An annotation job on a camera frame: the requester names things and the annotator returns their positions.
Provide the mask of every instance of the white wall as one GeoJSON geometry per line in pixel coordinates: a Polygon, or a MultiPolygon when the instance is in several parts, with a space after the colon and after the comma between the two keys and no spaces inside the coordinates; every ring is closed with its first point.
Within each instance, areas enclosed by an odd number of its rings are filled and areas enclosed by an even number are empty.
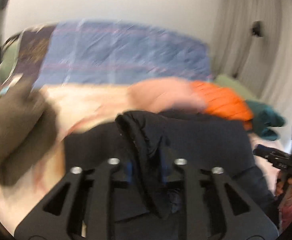
{"type": "Polygon", "coordinates": [[[9,0],[3,42],[46,22],[123,20],[178,30],[210,43],[222,0],[9,0]]]}

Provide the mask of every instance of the teal fabric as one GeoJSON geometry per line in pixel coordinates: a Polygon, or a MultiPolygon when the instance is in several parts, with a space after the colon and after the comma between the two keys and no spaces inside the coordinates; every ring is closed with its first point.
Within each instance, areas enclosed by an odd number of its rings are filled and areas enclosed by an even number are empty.
{"type": "Polygon", "coordinates": [[[277,140],[279,135],[269,127],[282,127],[285,125],[286,120],[271,106],[251,100],[246,100],[246,103],[254,113],[254,118],[252,119],[253,132],[262,139],[268,141],[277,140]]]}

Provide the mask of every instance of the silver screw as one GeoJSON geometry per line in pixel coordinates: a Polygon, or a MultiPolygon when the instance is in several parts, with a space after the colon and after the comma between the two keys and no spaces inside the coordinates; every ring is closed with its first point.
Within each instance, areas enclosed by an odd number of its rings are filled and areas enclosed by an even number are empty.
{"type": "Polygon", "coordinates": [[[186,159],[176,159],[176,160],[174,160],[174,163],[176,165],[186,165],[187,164],[187,160],[186,159]]]}
{"type": "Polygon", "coordinates": [[[80,174],[83,172],[83,169],[81,167],[72,167],[70,169],[70,172],[73,174],[80,174]]]}
{"type": "Polygon", "coordinates": [[[211,171],[212,171],[213,174],[223,174],[224,173],[224,169],[222,167],[212,168],[211,171]]]}
{"type": "Polygon", "coordinates": [[[108,163],[110,165],[117,165],[120,162],[120,160],[118,158],[110,158],[108,159],[108,163]]]}

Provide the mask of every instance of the brown knit beanie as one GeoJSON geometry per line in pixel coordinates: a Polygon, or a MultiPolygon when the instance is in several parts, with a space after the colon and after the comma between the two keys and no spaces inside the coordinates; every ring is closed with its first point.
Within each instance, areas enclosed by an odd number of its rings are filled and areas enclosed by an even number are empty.
{"type": "Polygon", "coordinates": [[[14,185],[54,145],[56,114],[31,80],[0,97],[0,184],[14,185]]]}

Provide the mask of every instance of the hand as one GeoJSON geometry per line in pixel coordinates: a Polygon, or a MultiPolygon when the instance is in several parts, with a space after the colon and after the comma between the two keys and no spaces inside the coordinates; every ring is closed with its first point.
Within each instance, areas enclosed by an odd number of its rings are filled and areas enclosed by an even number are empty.
{"type": "MultiPolygon", "coordinates": [[[[282,171],[279,171],[279,173],[278,173],[278,182],[277,182],[276,191],[275,191],[275,195],[276,196],[281,195],[281,194],[284,193],[284,191],[282,189],[283,186],[284,186],[284,182],[280,181],[281,177],[282,177],[282,171]]],[[[288,183],[289,183],[289,185],[292,185],[292,178],[288,179],[288,183]]],[[[289,195],[287,196],[287,201],[289,201],[289,200],[292,200],[292,188],[291,188],[291,190],[289,192],[289,195]]]]}

